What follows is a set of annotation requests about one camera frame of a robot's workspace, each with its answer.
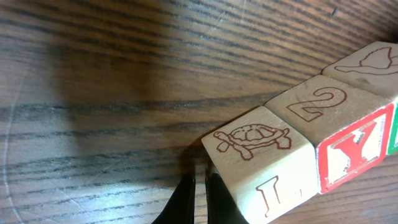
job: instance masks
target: turtle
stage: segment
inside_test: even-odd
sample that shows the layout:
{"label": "turtle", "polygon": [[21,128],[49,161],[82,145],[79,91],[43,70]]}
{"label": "turtle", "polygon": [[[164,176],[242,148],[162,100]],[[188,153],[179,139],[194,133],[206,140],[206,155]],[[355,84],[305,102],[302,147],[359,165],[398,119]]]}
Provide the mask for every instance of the turtle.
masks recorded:
{"label": "turtle", "polygon": [[272,144],[276,144],[278,149],[290,149],[292,140],[287,137],[289,131],[289,128],[277,129],[264,124],[248,124],[232,130],[229,134],[216,131],[213,136],[222,141],[217,146],[219,152],[232,148],[240,153],[243,160],[249,161],[254,157],[251,152],[253,149]]}

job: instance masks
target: wood grain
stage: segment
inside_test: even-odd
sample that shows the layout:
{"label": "wood grain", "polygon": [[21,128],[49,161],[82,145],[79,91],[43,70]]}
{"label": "wood grain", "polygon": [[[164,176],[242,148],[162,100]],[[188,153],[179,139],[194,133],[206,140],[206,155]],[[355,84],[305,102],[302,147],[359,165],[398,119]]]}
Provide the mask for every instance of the wood grain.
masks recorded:
{"label": "wood grain", "polygon": [[[335,8],[338,13],[331,16]],[[150,223],[199,139],[375,40],[396,1],[0,1],[0,220]],[[275,223],[396,223],[398,156]]]}

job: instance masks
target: wooden block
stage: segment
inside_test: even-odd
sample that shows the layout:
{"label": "wooden block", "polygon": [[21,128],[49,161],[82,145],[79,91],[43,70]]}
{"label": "wooden block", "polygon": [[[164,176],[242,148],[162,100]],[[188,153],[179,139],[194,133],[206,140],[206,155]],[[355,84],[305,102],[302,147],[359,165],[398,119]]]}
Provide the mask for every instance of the wooden block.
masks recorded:
{"label": "wooden block", "polygon": [[323,74],[362,90],[389,98],[395,104],[387,154],[398,151],[398,44],[374,42],[329,65]]}
{"label": "wooden block", "polygon": [[271,99],[266,108],[315,145],[324,194],[384,159],[394,108],[388,102],[317,75]]}
{"label": "wooden block", "polygon": [[318,191],[312,144],[263,106],[202,142],[249,223],[269,223]]}

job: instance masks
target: toy block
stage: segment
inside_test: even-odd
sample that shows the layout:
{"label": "toy block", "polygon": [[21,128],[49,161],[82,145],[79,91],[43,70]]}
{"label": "toy block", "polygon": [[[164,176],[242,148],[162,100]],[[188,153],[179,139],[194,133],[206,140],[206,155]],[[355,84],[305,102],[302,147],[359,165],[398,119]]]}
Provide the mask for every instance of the toy block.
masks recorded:
{"label": "toy block", "polygon": [[265,106],[316,147],[321,194],[386,156],[394,109],[387,98],[317,75]]}
{"label": "toy block", "polygon": [[398,151],[398,44],[374,42],[329,65],[323,75],[384,96],[395,105],[387,154]]}
{"label": "toy block", "polygon": [[263,106],[202,143],[249,223],[269,223],[318,191],[314,147]]}

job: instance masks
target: number 2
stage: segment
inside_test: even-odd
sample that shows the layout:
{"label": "number 2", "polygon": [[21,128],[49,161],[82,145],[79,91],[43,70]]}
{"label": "number 2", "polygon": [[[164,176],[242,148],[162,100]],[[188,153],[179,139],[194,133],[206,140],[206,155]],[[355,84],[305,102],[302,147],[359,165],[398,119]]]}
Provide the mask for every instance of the number 2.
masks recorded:
{"label": "number 2", "polygon": [[320,108],[332,108],[342,104],[347,99],[347,93],[335,87],[317,89],[313,92],[313,95],[323,99],[293,103],[286,108],[306,122],[311,122],[323,115]]}

